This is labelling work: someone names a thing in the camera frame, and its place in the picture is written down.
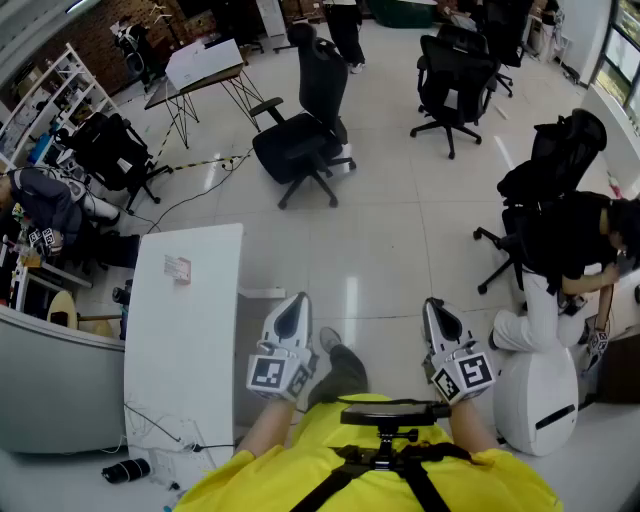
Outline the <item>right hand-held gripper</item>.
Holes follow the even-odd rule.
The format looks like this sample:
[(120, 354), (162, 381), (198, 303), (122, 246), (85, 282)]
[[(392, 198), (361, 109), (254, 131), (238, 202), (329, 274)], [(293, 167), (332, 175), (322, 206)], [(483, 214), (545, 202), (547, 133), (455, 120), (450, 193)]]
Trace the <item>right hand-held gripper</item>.
[(425, 340), (422, 363), (429, 383), (448, 405), (475, 398), (495, 382), (487, 354), (477, 349), (467, 316), (453, 304), (429, 297), (423, 306)]

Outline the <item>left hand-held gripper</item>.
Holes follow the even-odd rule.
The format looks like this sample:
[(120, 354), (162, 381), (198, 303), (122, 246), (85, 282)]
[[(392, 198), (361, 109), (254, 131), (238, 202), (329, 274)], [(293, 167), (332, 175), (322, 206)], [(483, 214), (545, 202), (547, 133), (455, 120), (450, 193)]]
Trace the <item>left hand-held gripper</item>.
[(246, 388), (265, 399), (298, 401), (317, 367), (311, 335), (308, 295), (300, 292), (285, 299), (267, 316), (262, 342), (249, 356)]

